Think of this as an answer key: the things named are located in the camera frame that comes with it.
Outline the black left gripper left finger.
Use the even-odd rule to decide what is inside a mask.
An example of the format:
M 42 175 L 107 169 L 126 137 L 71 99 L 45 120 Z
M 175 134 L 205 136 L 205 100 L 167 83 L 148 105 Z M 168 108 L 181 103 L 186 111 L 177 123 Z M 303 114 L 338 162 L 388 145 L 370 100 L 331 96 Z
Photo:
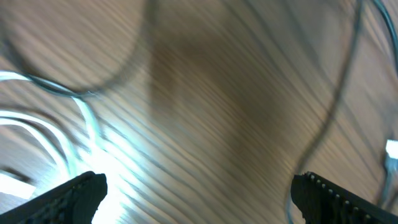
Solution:
M 85 172 L 1 215 L 1 224 L 90 224 L 105 196 L 105 174 Z

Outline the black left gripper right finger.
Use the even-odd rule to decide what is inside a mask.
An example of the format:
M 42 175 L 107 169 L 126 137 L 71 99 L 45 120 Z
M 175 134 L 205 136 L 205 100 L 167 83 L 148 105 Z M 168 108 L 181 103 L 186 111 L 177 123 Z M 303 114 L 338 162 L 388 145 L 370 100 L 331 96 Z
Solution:
M 309 224 L 397 224 L 396 215 L 313 172 L 295 175 L 290 195 Z

